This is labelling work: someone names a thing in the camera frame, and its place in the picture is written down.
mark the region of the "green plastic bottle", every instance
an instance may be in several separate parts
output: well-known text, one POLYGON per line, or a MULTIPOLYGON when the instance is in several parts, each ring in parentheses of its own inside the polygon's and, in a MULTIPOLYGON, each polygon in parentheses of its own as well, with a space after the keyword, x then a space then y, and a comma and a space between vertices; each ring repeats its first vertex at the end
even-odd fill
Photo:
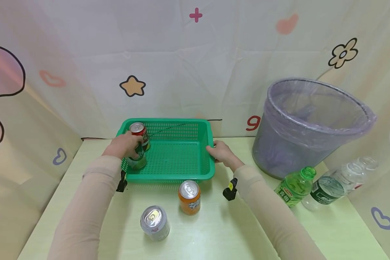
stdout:
POLYGON ((305 167, 286 176, 274 191, 291 208, 310 194, 315 175, 316 170, 313 167, 305 167))

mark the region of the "green plastic basket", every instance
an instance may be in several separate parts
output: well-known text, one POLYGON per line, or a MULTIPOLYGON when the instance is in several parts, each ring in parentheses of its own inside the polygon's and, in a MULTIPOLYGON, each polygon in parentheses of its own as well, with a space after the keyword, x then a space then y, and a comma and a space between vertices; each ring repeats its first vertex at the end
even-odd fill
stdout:
POLYGON ((140 183, 179 183, 204 181, 214 176, 214 158, 205 147, 213 146, 211 125, 207 120, 180 118, 130 118, 117 135, 129 130, 132 123, 142 122, 149 133, 150 148, 145 152, 147 164, 133 170, 123 159, 121 169, 127 181, 140 183))

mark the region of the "table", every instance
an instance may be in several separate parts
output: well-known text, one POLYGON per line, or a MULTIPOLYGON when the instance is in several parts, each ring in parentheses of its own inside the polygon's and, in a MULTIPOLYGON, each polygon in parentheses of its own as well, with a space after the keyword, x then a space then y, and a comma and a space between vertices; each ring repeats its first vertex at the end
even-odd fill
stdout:
MULTIPOLYGON (((254 138, 218 138, 245 162, 256 166, 251 156, 254 138)), ((85 140, 55 191, 19 260, 44 260, 61 216, 81 182, 88 164, 101 155, 110 140, 85 140)), ((326 167, 320 164, 317 172, 326 167)), ((100 235, 99 259, 279 259, 266 234, 242 199, 228 202, 222 190, 233 174, 216 165, 214 178, 200 184, 201 210, 187 216, 179 210, 178 185, 129 183, 116 192, 100 235), (162 242, 152 242, 140 228, 146 207, 165 208, 171 231, 162 242)), ((279 181, 263 174, 268 185, 279 181)), ((327 259, 388 259, 347 198, 312 213, 301 204, 292 209, 327 259)))

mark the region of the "green label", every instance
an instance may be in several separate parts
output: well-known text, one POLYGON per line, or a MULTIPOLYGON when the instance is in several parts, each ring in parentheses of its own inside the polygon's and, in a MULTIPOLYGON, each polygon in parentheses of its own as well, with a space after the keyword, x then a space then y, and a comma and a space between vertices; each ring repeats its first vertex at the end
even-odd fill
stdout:
POLYGON ((143 168, 146 165, 146 156, 144 154, 143 146, 141 143, 138 143, 135 148, 136 153, 139 155, 137 159, 131 157, 126 158, 127 163, 132 169, 138 170, 143 168))
POLYGON ((139 155, 139 157, 137 159, 133 159, 131 157, 129 158, 131 161, 140 161, 144 157, 144 150, 141 143, 138 143, 137 147, 135 148, 135 151, 139 155))
POLYGON ((332 195, 327 194, 320 186, 319 180, 317 180, 313 186, 312 186, 312 192, 311 196, 313 197, 314 200, 317 202, 323 204, 323 205, 328 205, 334 202, 335 200, 339 199, 340 197, 334 197, 332 195))
POLYGON ((293 207, 304 198, 304 196, 292 192, 288 188, 285 180, 283 180, 274 191, 285 201, 289 208, 293 207))

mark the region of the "arm sleeve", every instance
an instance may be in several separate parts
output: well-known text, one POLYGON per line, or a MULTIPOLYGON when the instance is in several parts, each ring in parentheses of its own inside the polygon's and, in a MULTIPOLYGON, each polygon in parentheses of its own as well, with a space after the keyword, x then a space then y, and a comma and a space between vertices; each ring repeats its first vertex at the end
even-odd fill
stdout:
POLYGON ((56 227, 48 260, 97 260, 100 230, 120 181, 121 160, 101 156, 82 181, 56 227))
POLYGON ((234 172, 237 190, 282 260, 326 259, 292 211, 261 174, 244 165, 234 172))

